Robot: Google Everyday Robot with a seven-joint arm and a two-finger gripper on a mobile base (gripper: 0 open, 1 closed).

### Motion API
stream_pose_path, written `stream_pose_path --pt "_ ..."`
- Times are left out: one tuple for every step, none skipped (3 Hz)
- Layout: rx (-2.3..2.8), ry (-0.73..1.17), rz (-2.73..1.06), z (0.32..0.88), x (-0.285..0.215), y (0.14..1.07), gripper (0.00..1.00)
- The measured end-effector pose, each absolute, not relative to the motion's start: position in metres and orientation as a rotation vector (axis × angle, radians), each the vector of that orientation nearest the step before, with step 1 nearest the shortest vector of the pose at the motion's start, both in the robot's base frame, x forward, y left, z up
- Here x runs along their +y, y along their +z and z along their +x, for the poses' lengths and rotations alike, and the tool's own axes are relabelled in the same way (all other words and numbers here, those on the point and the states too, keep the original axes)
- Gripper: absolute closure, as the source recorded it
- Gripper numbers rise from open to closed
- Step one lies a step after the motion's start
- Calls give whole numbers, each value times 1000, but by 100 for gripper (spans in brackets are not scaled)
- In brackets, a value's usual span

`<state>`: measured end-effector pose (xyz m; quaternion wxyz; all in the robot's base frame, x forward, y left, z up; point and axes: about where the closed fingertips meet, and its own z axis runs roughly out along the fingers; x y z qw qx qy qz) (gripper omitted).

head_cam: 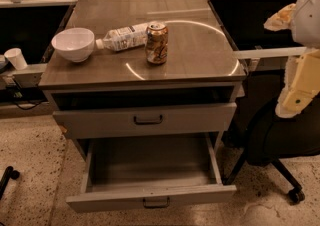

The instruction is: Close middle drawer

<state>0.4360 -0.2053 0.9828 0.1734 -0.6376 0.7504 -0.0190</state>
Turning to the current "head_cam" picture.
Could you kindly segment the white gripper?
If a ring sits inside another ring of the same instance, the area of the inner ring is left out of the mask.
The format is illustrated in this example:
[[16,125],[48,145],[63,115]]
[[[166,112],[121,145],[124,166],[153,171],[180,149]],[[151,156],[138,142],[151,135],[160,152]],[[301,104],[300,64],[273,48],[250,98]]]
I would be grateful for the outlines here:
[[[295,3],[269,17],[264,28],[280,31],[290,28]],[[320,92],[320,50],[308,50],[299,57],[290,57],[285,66],[284,88],[277,100],[275,113],[280,118],[300,114]]]

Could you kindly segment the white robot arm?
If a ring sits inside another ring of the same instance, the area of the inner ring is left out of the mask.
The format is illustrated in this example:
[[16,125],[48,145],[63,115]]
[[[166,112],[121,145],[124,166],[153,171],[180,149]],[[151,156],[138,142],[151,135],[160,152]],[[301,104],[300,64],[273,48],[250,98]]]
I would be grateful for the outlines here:
[[306,48],[297,58],[287,60],[285,86],[275,108],[278,117],[292,118],[320,92],[320,0],[297,0],[268,18],[264,28],[289,29],[293,41]]

